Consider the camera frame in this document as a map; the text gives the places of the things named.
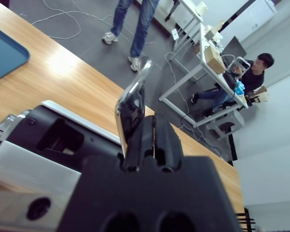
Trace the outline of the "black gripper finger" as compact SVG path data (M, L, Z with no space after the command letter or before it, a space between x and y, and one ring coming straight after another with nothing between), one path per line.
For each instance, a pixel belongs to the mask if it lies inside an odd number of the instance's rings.
M128 142L123 171L147 172L153 161L155 116L146 116Z
M181 166L183 150L180 139L163 115L155 115L155 159L163 172L176 172Z

